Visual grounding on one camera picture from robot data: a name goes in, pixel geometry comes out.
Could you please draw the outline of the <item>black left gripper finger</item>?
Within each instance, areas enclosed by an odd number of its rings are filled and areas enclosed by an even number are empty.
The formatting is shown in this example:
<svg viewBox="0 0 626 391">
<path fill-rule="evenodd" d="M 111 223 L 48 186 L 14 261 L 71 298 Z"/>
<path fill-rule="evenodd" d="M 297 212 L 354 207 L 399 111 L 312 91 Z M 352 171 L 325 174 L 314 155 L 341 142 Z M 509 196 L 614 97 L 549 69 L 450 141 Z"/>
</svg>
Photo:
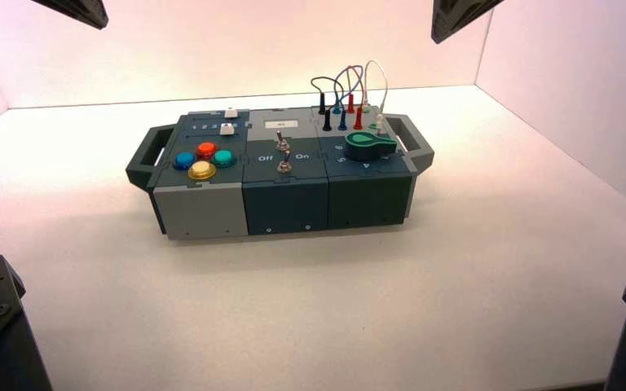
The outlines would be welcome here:
<svg viewBox="0 0 626 391">
<path fill-rule="evenodd" d="M 96 29 L 104 29 L 108 25 L 108 13 L 102 0 L 33 1 Z"/>
</svg>

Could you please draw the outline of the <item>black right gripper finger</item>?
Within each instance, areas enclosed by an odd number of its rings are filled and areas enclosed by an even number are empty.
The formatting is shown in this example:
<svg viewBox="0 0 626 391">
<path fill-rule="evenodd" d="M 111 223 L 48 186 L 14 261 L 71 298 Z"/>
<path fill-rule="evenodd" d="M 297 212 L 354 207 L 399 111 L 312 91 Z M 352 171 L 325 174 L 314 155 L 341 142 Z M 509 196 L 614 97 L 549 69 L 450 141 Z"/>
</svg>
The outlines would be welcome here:
<svg viewBox="0 0 626 391">
<path fill-rule="evenodd" d="M 436 44 L 448 39 L 503 0 L 435 0 L 431 38 Z"/>
</svg>

